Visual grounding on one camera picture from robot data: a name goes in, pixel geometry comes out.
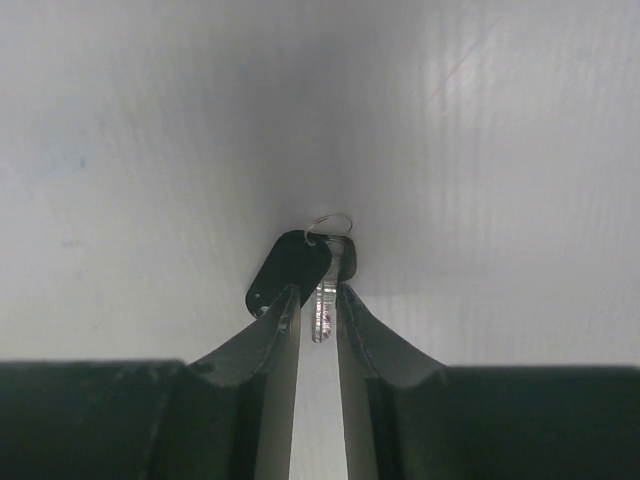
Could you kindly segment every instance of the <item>metal ring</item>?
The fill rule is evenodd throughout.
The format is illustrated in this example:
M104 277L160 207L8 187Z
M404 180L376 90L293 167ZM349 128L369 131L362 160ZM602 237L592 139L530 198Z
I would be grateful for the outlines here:
M309 234L312 232L312 230L314 228L316 228L321 223L326 222L327 220L329 220L331 218L336 218L336 217L343 218L347 222L349 222L349 228L347 228L347 231L345 233L347 235L349 233L351 233L351 230L353 230L353 219L351 218L351 216L346 214L346 213L331 213L329 215L324 215L324 216L322 216L320 218L316 218L313 221L313 223L307 227L307 229L304 231L304 241L307 242L307 245L311 245L311 246L315 245L315 242L312 242L311 240L309 240Z

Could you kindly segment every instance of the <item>metal key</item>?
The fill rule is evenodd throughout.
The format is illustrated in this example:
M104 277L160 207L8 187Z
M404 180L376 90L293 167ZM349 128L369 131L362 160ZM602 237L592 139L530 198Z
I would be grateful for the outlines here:
M321 343L331 335L336 319L338 283L353 277L356 270L355 246L348 237L318 235L318 241L326 242L331 250L331 265L315 291L315 309L311 323L311 339Z

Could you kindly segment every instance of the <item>black key fob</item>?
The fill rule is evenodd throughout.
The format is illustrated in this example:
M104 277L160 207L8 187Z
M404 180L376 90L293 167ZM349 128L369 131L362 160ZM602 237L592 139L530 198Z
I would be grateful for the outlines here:
M340 273L338 282L346 282L353 278L358 268L356 246L350 237L324 233L308 233L311 243L326 243L329 250L340 256Z
M309 234L309 238L312 237L315 239L324 235ZM302 230L282 235L269 252L245 297L251 315L260 317L290 284L298 287L300 305L304 305L329 271L331 257L331 250L325 241L307 242Z

